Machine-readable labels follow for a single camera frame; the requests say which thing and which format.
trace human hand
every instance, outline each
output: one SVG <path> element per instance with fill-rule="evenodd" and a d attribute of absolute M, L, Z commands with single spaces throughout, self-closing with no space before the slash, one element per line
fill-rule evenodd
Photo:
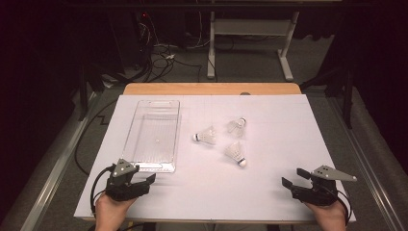
<path fill-rule="evenodd" d="M 316 221 L 324 231 L 345 231 L 345 209 L 336 201 L 330 206 L 317 206 L 304 202 L 315 214 Z"/>
<path fill-rule="evenodd" d="M 136 201 L 115 201 L 104 192 L 96 201 L 95 231 L 116 231 L 125 220 L 129 207 Z"/>

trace cable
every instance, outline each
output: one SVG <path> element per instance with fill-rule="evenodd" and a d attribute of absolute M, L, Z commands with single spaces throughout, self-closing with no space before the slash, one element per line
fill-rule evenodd
<path fill-rule="evenodd" d="M 178 64 L 182 64 L 182 65 L 186 65 L 186 66 L 198 67 L 197 83 L 200 82 L 200 72 L 201 72 L 201 68 L 203 67 L 201 64 L 185 64 L 185 63 L 182 63 L 180 61 L 176 61 L 175 59 L 173 59 L 173 61 L 175 61 Z"/>
<path fill-rule="evenodd" d="M 348 203 L 348 205 L 350 206 L 350 213 L 348 213 L 348 208 L 347 208 L 347 206 L 344 204 L 344 201 L 342 201 L 342 200 L 339 198 L 338 195 L 334 194 L 333 192 L 331 192 L 329 189 L 327 189 L 327 188 L 324 187 L 324 186 L 319 186 L 319 187 L 322 188 L 322 189 L 324 189 L 326 192 L 332 194 L 332 195 L 343 205 L 343 207 L 344 207 L 344 209 L 345 209 L 345 213 L 344 213 L 344 216 L 345 216 L 345 227 L 347 227 L 348 221 L 350 220 L 351 214 L 352 214 L 351 203 L 350 203 L 348 197 L 345 196 L 344 193 L 342 193 L 342 192 L 340 192 L 340 191 L 337 191 L 337 193 L 341 193 L 341 194 L 345 197 L 345 199 L 347 200 L 347 203 Z"/>
<path fill-rule="evenodd" d="M 86 174 L 87 176 L 89 176 L 89 172 L 87 172 L 86 170 L 84 170 L 84 168 L 80 165 L 79 161 L 78 161 L 78 147 L 81 144 L 82 138 L 84 137 L 84 135 L 86 134 L 86 132 L 88 131 L 90 125 L 93 123 L 93 121 L 99 117 L 99 114 L 102 113 L 102 111 L 104 111 L 105 109 L 107 109 L 109 106 L 111 106 L 112 104 L 114 104 L 117 101 L 114 100 L 111 103 L 109 103 L 108 105 L 106 105 L 105 107 L 103 107 L 99 112 L 96 113 L 96 115 L 89 121 L 89 123 L 87 124 L 87 126 L 85 127 L 84 131 L 82 132 L 81 136 L 78 139 L 78 142 L 75 146 L 75 150 L 74 150 L 74 160 L 75 160 L 75 164 L 76 166 L 82 171 L 84 172 L 84 174 Z"/>
<path fill-rule="evenodd" d="M 146 64 L 143 66 L 143 69 L 141 70 L 141 72 L 139 72 L 138 74 L 135 74 L 133 77 L 130 77 L 129 79 L 134 82 L 134 80 L 137 80 L 140 77 L 142 77 L 143 75 L 145 75 L 150 68 L 151 68 L 150 63 L 146 62 Z"/>
<path fill-rule="evenodd" d="M 168 55 L 171 55 L 171 53 L 170 53 L 170 44 L 166 44 L 166 45 L 164 45 L 164 44 L 159 44 L 159 45 L 155 45 L 154 47 L 163 47 L 164 49 L 165 49 L 165 51 L 162 51 L 162 52 L 159 52 L 159 53 L 153 53 L 152 52 L 152 54 L 153 55 L 162 55 L 162 54 L 168 54 Z"/>
<path fill-rule="evenodd" d="M 157 41 L 156 44 L 160 44 L 160 43 L 159 43 L 159 38 L 158 38 L 157 35 L 156 35 L 156 28 L 154 27 L 153 21 L 152 21 L 152 19 L 150 18 L 150 15 L 149 15 L 147 12 L 145 12 L 145 13 L 146 13 L 147 18 L 149 18 L 150 24 L 152 25 L 153 34 L 154 34 L 154 36 L 156 37 L 156 41 Z"/>
<path fill-rule="evenodd" d="M 348 197 L 347 197 L 343 192 L 341 192 L 341 191 L 337 191 L 337 192 L 340 193 L 340 194 L 342 194 L 342 195 L 344 196 L 344 198 L 347 200 L 348 205 L 350 206 L 350 214 L 348 215 L 348 218 L 347 218 L 347 223 L 348 223 L 348 221 L 351 219 L 351 215 L 352 215 L 352 213 L 353 213 L 353 209 L 352 209 L 352 207 L 351 207 L 351 202 L 350 202 L 350 200 L 348 199 Z"/>
<path fill-rule="evenodd" d="M 97 197 L 98 195 L 100 195 L 101 193 L 103 193 L 104 191 L 105 191 L 105 190 L 103 190 L 103 191 L 97 193 L 97 194 L 93 197 L 93 201 L 95 201 L 96 197 Z"/>
<path fill-rule="evenodd" d="M 143 32 L 141 33 L 141 35 L 140 35 L 140 37 L 141 38 L 143 38 L 143 35 L 144 35 L 144 31 L 146 31 L 147 30 L 147 42 L 146 42 L 146 45 L 149 43 L 149 41 L 150 41 L 150 30 L 149 30 L 149 28 L 146 26 L 146 25 L 144 25 L 143 23 L 139 23 L 139 25 L 141 25 L 143 28 L 144 28 L 144 30 L 143 30 Z"/>
<path fill-rule="evenodd" d="M 152 71 L 153 71 L 153 62 L 152 62 L 151 56 L 148 57 L 147 61 L 149 62 L 149 65 L 150 65 L 151 67 L 149 68 L 149 71 L 148 71 L 148 73 L 145 75 L 144 79 L 142 80 L 143 83 L 146 83 L 146 82 L 147 82 L 147 80 L 149 79 L 149 77 L 150 77 L 150 75 L 151 75 L 151 73 L 152 73 Z"/>
<path fill-rule="evenodd" d="M 208 40 L 208 41 L 202 43 L 202 44 L 199 45 L 199 46 L 188 46 L 187 49 L 195 49 L 195 48 L 205 47 L 205 46 L 207 46 L 209 43 L 210 43 L 210 41 Z"/>
<path fill-rule="evenodd" d="M 176 46 L 176 45 L 171 45 L 171 44 L 167 44 L 168 46 L 171 46 L 171 47 L 174 47 L 174 48 L 177 48 L 178 46 Z M 153 45 L 154 47 L 158 47 L 158 46 L 164 46 L 164 44 L 162 44 L 162 43 L 160 43 L 160 44 L 157 44 L 157 45 Z"/>
<path fill-rule="evenodd" d="M 96 185 L 99 181 L 99 178 L 107 171 L 114 171 L 116 165 L 111 165 L 110 167 L 105 167 L 101 172 L 99 172 L 98 176 L 96 176 L 95 181 L 93 182 L 92 189 L 90 190 L 90 209 L 92 210 L 93 216 L 96 217 L 96 207 L 95 207 L 95 196 L 93 196 L 95 192 Z"/>
<path fill-rule="evenodd" d="M 201 12 L 198 12 L 198 15 L 199 15 L 199 18 L 200 18 L 200 38 L 198 39 L 198 42 L 195 45 L 195 47 L 197 47 L 200 44 L 202 33 L 203 33 L 203 23 L 202 23 Z"/>
<path fill-rule="evenodd" d="M 156 68 L 161 68 L 161 69 L 162 69 L 162 72 L 161 72 L 159 75 L 157 75 L 157 74 L 155 74 L 155 73 L 153 72 L 153 74 L 156 75 L 156 77 L 154 77 L 153 79 L 149 80 L 148 83 L 151 83 L 151 82 L 153 82 L 153 81 L 155 81 L 155 80 L 157 80 L 157 79 L 160 79 L 160 78 L 164 77 L 165 75 L 167 75 L 167 74 L 173 69 L 173 63 L 174 63 L 174 61 L 170 61 L 170 60 L 168 60 L 168 59 L 158 59 L 158 60 L 155 60 L 155 61 L 153 62 L 153 64 L 154 64 L 155 62 L 157 62 L 157 61 L 160 61 L 160 60 L 165 60 L 165 61 L 166 61 L 166 66 L 165 66 L 165 67 L 157 67 L 157 66 L 154 65 Z"/>
<path fill-rule="evenodd" d="M 236 36 L 236 38 L 240 39 L 240 40 L 248 40 L 248 41 L 255 41 L 255 42 L 265 41 L 265 40 L 274 40 L 274 39 L 280 38 L 279 36 L 265 36 L 265 37 L 260 38 L 260 39 L 245 38 L 245 37 L 253 37 L 253 36 Z"/>
<path fill-rule="evenodd" d="M 159 62 L 159 61 L 165 61 L 166 65 L 165 66 L 156 65 L 156 63 Z M 165 57 L 163 59 L 157 59 L 157 60 L 153 61 L 153 67 L 156 67 L 158 69 L 164 69 L 164 68 L 169 67 L 172 64 L 171 61 L 172 61 L 172 59 L 168 59 L 168 58 L 165 58 Z"/>

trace white paper sheet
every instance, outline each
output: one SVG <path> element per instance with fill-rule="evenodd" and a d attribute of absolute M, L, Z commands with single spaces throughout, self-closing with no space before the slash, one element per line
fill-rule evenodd
<path fill-rule="evenodd" d="M 91 185 L 96 175 L 122 155 L 139 100 L 179 100 L 181 124 L 174 173 L 158 173 L 150 193 L 130 208 L 128 218 L 209 222 L 308 222 L 312 213 L 281 184 L 285 177 L 311 188 L 296 175 L 301 167 L 334 167 L 305 95 L 121 95 L 96 157 L 75 217 L 92 218 Z M 226 125 L 245 117 L 242 138 L 230 136 Z M 217 144 L 195 142 L 191 136 L 213 125 Z M 240 141 L 247 166 L 223 154 Z M 137 173 L 142 181 L 151 173 Z M 108 173 L 96 192 L 105 188 Z M 338 190 L 344 191 L 340 182 Z"/>

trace white shuttlecock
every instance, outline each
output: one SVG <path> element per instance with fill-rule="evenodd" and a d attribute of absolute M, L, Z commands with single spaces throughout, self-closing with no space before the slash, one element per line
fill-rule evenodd
<path fill-rule="evenodd" d="M 211 126 L 200 133 L 192 135 L 192 140 L 203 141 L 209 144 L 216 144 L 216 131 L 214 130 L 214 127 Z"/>
<path fill-rule="evenodd" d="M 227 125 L 228 132 L 237 137 L 241 137 L 243 135 L 245 124 L 246 120 L 244 117 L 241 117 L 237 120 L 232 120 Z"/>
<path fill-rule="evenodd" d="M 234 159 L 239 166 L 241 167 L 246 166 L 246 159 L 242 155 L 241 144 L 238 141 L 232 143 L 227 147 L 227 149 L 225 149 L 225 155 Z"/>

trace clear plastic tray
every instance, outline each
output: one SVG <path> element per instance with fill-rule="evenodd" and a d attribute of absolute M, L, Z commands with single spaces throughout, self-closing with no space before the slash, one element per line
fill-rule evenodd
<path fill-rule="evenodd" d="M 180 102 L 139 101 L 123 150 L 123 158 L 140 171 L 175 170 Z"/>

